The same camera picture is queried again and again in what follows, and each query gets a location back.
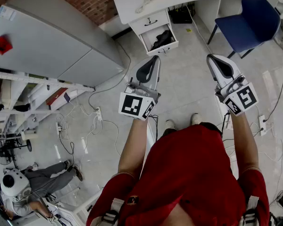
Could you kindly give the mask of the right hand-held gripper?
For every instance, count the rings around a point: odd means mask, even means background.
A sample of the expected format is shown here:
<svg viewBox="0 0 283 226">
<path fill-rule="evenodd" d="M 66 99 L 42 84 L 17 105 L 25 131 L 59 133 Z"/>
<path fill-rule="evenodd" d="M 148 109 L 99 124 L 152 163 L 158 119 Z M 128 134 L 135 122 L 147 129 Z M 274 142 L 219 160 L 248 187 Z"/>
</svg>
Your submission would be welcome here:
<svg viewBox="0 0 283 226">
<path fill-rule="evenodd" d="M 237 65 L 229 58 L 217 54 L 207 55 L 207 64 L 214 81 L 220 87 L 216 95 L 230 112 L 239 116 L 258 103 L 258 96 L 251 82 L 240 75 Z"/>
</svg>

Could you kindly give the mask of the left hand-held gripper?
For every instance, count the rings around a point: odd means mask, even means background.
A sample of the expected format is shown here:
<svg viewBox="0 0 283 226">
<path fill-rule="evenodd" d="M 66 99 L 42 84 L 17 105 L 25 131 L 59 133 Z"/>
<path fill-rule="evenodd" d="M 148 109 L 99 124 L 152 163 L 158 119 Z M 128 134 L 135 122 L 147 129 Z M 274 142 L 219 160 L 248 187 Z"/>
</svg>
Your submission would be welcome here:
<svg viewBox="0 0 283 226">
<path fill-rule="evenodd" d="M 120 94 L 118 113 L 145 121 L 161 96 L 157 91 L 161 60 L 159 56 L 143 59 L 135 65 L 125 91 Z"/>
</svg>

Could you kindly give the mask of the black cloth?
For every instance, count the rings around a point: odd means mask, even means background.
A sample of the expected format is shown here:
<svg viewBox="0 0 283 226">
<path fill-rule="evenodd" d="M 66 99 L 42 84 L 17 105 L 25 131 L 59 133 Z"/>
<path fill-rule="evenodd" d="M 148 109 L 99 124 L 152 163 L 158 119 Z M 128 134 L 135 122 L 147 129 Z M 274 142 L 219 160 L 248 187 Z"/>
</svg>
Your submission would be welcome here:
<svg viewBox="0 0 283 226">
<path fill-rule="evenodd" d="M 162 34 L 156 37 L 157 41 L 154 42 L 151 50 L 158 49 L 162 46 L 175 42 L 173 34 L 170 30 L 165 30 Z"/>
</svg>

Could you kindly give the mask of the white drawer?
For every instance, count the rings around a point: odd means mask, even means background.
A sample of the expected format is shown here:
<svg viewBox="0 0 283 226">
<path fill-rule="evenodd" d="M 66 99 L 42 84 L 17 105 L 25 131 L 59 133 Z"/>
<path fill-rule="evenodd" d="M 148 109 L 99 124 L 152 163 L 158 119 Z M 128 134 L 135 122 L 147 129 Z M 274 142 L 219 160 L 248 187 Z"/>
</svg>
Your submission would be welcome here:
<svg viewBox="0 0 283 226">
<path fill-rule="evenodd" d="M 165 43 L 164 45 L 160 45 L 159 47 L 153 49 L 154 43 L 159 41 L 157 37 L 162 35 L 165 31 L 168 31 L 170 33 L 170 39 L 168 39 L 167 43 Z M 175 37 L 175 34 L 170 24 L 165 24 L 160 27 L 146 31 L 138 35 L 138 37 L 146 50 L 146 54 L 150 57 L 154 55 L 166 54 L 170 50 L 177 48 L 179 45 L 179 41 Z"/>
<path fill-rule="evenodd" d="M 142 17 L 129 23 L 132 30 L 137 34 L 145 33 L 149 30 L 166 25 L 169 23 L 169 16 L 166 10 L 162 10 L 148 16 Z"/>
</svg>

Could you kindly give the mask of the person's right forearm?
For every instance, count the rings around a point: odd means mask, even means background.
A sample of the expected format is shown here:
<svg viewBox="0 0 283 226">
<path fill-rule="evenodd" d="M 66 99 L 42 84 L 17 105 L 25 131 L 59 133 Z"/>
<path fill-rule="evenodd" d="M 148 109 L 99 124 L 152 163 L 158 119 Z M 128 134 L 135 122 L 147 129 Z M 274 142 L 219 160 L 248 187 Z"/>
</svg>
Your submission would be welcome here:
<svg viewBox="0 0 283 226">
<path fill-rule="evenodd" d="M 239 176 L 249 169 L 259 169 L 258 148 L 245 113 L 231 113 L 234 147 Z"/>
</svg>

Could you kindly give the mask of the person's left forearm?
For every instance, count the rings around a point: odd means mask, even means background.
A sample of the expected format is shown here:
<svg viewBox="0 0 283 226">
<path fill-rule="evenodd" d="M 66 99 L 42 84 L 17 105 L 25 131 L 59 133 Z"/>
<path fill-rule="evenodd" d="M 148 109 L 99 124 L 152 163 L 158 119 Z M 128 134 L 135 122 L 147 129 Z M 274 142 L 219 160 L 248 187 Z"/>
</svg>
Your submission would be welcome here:
<svg viewBox="0 0 283 226">
<path fill-rule="evenodd" d="M 147 145 L 148 120 L 134 119 L 118 164 L 118 173 L 131 174 L 139 179 Z"/>
</svg>

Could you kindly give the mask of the black device under desk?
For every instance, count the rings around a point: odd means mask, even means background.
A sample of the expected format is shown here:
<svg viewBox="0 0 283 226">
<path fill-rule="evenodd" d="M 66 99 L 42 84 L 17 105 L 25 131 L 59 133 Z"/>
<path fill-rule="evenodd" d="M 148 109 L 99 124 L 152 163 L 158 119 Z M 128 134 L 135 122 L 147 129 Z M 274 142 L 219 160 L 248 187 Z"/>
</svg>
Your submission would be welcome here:
<svg viewBox="0 0 283 226">
<path fill-rule="evenodd" d="M 195 15 L 195 4 L 181 5 L 173 9 L 168 8 L 168 14 L 174 24 L 192 24 L 192 18 Z"/>
</svg>

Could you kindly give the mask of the blue chair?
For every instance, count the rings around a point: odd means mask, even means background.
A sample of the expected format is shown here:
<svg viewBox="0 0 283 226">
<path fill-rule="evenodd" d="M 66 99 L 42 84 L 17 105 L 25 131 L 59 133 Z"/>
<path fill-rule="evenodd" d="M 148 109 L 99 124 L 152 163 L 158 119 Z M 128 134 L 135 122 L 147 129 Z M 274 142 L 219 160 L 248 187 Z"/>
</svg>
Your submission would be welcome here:
<svg viewBox="0 0 283 226">
<path fill-rule="evenodd" d="M 272 40 L 280 28 L 280 15 L 267 0 L 241 0 L 242 12 L 215 19 L 209 44 L 219 29 L 233 51 L 228 56 L 245 52 L 245 58 L 256 47 Z"/>
</svg>

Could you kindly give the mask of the person's black trousers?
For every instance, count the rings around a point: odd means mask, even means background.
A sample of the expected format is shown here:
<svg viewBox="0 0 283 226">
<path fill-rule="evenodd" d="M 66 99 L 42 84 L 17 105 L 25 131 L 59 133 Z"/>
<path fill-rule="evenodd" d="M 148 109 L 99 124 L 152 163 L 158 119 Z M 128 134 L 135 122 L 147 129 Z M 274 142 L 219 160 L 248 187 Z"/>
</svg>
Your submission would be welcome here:
<svg viewBox="0 0 283 226">
<path fill-rule="evenodd" d="M 167 136 L 173 132 L 177 132 L 177 129 L 175 128 L 175 124 L 171 121 L 168 120 L 166 121 L 165 125 L 167 126 L 167 123 L 170 122 L 171 124 L 168 126 L 167 129 L 165 129 L 163 135 L 161 137 Z M 222 132 L 217 128 L 217 126 L 215 126 L 214 124 L 210 123 L 210 122 L 201 122 L 199 125 L 212 130 L 212 131 L 216 131 L 218 132 L 220 135 L 222 135 Z"/>
</svg>

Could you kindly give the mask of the large grey cabinet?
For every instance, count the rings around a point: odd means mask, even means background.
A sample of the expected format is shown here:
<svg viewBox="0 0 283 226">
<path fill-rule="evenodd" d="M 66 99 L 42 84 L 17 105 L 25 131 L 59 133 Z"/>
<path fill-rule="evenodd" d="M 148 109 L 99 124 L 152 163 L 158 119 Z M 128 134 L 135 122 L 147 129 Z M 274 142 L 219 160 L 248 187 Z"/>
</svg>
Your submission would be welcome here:
<svg viewBox="0 0 283 226">
<path fill-rule="evenodd" d="M 12 49 L 0 68 L 95 87 L 124 70 L 112 38 L 64 0 L 10 0 L 0 36 Z"/>
</svg>

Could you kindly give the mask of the person's red shirt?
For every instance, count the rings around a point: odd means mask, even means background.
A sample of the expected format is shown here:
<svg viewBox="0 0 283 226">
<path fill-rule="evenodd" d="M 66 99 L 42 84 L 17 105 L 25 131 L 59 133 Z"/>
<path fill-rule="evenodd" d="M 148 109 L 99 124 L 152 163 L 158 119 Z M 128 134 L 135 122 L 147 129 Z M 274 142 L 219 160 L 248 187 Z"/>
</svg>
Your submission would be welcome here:
<svg viewBox="0 0 283 226">
<path fill-rule="evenodd" d="M 255 168 L 235 178 L 218 132 L 195 125 L 161 137 L 151 148 L 139 179 L 118 173 L 109 180 L 86 226 L 103 217 L 114 199 L 123 201 L 120 226 L 159 226 L 180 205 L 196 226 L 238 226 L 249 198 L 260 226 L 269 224 L 262 173 Z"/>
</svg>

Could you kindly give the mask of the white shelf rack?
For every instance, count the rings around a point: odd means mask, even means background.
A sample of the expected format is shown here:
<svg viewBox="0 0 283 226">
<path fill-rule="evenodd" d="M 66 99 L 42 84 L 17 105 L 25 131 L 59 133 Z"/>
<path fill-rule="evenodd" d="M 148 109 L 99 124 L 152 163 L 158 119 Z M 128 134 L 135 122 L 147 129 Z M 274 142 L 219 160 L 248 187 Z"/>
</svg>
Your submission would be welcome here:
<svg viewBox="0 0 283 226">
<path fill-rule="evenodd" d="M 35 129 L 46 117 L 58 113 L 68 100 L 94 91 L 93 87 L 58 79 L 0 72 L 0 105 L 4 106 L 0 110 L 0 136 Z"/>
</svg>

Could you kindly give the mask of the red box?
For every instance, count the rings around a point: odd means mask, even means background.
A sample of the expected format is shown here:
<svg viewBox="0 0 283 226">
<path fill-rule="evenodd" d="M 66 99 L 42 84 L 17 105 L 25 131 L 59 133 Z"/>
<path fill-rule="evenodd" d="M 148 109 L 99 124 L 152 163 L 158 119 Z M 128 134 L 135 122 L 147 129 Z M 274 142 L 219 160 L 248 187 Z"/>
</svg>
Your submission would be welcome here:
<svg viewBox="0 0 283 226">
<path fill-rule="evenodd" d="M 7 35 L 0 36 L 0 55 L 4 55 L 13 48 Z"/>
</svg>

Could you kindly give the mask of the black floor fan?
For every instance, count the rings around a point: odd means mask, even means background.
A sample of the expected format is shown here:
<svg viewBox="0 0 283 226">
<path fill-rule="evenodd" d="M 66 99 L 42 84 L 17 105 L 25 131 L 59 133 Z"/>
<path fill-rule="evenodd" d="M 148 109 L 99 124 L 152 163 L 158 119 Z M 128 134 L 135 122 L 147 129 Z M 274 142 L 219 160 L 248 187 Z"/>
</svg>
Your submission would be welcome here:
<svg viewBox="0 0 283 226">
<path fill-rule="evenodd" d="M 18 138 L 0 138 L 0 164 L 9 165 L 14 163 L 17 168 L 15 149 L 21 149 L 27 147 L 28 151 L 32 151 L 32 145 L 30 140 L 26 140 L 24 143 L 20 143 Z"/>
</svg>

